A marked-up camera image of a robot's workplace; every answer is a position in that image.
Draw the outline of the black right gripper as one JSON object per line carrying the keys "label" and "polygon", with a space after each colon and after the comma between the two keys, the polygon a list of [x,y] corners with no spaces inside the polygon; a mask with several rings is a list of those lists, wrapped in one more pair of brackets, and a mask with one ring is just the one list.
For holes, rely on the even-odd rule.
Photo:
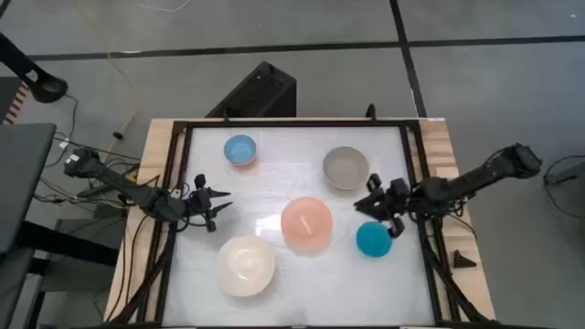
{"label": "black right gripper", "polygon": [[388,233],[397,238],[405,226],[401,216],[407,212],[410,191],[402,178],[390,181],[389,188],[384,189],[378,174],[372,174],[367,180],[368,196],[356,201],[356,211],[375,220],[388,221]]}

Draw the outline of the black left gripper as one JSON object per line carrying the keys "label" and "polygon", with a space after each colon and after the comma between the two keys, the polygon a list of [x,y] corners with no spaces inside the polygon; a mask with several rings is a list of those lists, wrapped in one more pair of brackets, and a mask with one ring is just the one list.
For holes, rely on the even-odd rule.
{"label": "black left gripper", "polygon": [[[211,187],[206,187],[207,179],[203,174],[197,175],[194,179],[194,183],[196,189],[190,193],[186,201],[184,217],[185,228],[205,227],[207,232],[215,232],[217,227],[213,218],[218,215],[219,211],[229,207],[231,202],[212,207],[211,199],[215,197],[229,196],[230,192],[216,191]],[[204,219],[204,223],[192,223],[191,218],[193,216],[201,216]]]}

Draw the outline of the large pink bowl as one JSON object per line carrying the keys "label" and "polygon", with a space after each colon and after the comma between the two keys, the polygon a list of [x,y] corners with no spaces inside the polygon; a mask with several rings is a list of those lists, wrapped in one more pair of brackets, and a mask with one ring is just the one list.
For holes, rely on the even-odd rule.
{"label": "large pink bowl", "polygon": [[318,251],[329,242],[333,215],[319,198],[302,196],[290,201],[281,214],[284,241],[295,249]]}

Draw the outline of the small teal bowl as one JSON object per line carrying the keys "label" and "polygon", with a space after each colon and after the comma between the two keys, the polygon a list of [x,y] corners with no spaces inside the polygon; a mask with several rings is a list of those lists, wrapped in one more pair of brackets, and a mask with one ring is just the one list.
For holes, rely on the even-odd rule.
{"label": "small teal bowl", "polygon": [[366,256],[380,258],[390,252],[392,237],[385,225],[378,222],[366,222],[356,232],[356,245]]}

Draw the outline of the grey bowl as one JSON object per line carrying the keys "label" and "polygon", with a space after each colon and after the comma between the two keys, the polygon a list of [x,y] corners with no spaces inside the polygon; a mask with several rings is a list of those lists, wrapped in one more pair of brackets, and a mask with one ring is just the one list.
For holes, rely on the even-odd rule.
{"label": "grey bowl", "polygon": [[356,148],[340,146],[331,149],[325,155],[322,170],[331,186],[353,190],[366,183],[369,177],[369,162]]}

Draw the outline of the small light blue bowl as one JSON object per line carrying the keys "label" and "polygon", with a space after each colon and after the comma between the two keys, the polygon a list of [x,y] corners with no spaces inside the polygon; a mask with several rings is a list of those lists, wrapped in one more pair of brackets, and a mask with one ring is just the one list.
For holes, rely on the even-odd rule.
{"label": "small light blue bowl", "polygon": [[255,160],[257,144],[250,136],[238,134],[225,142],[223,152],[233,165],[247,165]]}

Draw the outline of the large white bowl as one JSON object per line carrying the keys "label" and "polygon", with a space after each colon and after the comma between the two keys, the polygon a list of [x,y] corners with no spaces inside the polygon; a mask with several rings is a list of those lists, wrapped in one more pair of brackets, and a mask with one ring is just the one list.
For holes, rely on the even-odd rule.
{"label": "large white bowl", "polygon": [[250,297],[262,292],[271,282],[276,259],[269,242],[247,235],[228,240],[219,250],[219,285],[234,297]]}

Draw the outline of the black box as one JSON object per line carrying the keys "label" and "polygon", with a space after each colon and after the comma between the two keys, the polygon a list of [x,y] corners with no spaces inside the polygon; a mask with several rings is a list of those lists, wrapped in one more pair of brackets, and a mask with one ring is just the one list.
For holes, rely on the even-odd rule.
{"label": "black box", "polygon": [[262,61],[207,118],[283,118],[297,115],[297,80]]}

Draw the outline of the white table mat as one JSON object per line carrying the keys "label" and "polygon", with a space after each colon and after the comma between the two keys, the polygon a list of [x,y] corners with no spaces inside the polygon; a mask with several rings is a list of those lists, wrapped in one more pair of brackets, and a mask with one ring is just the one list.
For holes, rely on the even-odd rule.
{"label": "white table mat", "polygon": [[[229,196],[218,213],[217,230],[191,227],[179,233],[165,301],[167,325],[382,325],[431,324],[433,312],[415,224],[407,221],[390,252],[364,255],[356,232],[367,221],[354,203],[361,186],[342,191],[323,175],[325,155],[338,146],[356,148],[384,182],[408,174],[397,127],[249,128],[257,156],[235,166],[224,155],[235,128],[196,128],[191,134],[185,179],[203,174],[207,184]],[[317,252],[284,241],[281,213],[293,199],[314,196],[333,215],[333,233]],[[225,293],[218,281],[217,256],[231,238],[255,235],[274,249],[276,269],[268,287],[250,297]]]}

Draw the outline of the grey side table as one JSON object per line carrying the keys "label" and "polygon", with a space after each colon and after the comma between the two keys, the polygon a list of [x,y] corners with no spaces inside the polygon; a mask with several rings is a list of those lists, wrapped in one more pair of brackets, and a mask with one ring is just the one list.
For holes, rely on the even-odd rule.
{"label": "grey side table", "polygon": [[56,125],[0,125],[0,255],[15,244],[48,158]]}

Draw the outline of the black stand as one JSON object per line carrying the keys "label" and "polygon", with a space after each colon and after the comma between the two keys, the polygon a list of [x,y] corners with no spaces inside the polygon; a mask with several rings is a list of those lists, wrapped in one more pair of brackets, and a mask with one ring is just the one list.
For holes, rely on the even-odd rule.
{"label": "black stand", "polygon": [[65,80],[42,69],[2,32],[0,32],[0,62],[25,82],[38,102],[58,101],[68,91],[69,85]]}

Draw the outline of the black triangular bracket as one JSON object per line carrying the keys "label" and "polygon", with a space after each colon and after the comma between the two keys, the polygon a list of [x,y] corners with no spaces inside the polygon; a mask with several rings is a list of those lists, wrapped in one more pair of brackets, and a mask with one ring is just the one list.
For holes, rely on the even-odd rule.
{"label": "black triangular bracket", "polygon": [[473,260],[470,260],[469,258],[466,258],[458,249],[456,249],[453,252],[452,266],[456,269],[474,268],[477,266],[477,263]]}

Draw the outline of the black side table frame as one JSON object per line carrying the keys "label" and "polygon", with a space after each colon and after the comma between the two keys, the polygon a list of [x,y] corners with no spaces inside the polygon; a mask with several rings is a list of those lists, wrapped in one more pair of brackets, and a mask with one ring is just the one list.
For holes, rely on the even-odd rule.
{"label": "black side table frame", "polygon": [[12,321],[19,293],[29,273],[44,275],[56,262],[35,259],[37,249],[92,263],[113,267],[119,251],[96,242],[80,239],[29,221],[21,221],[10,230],[0,225],[0,329]]}

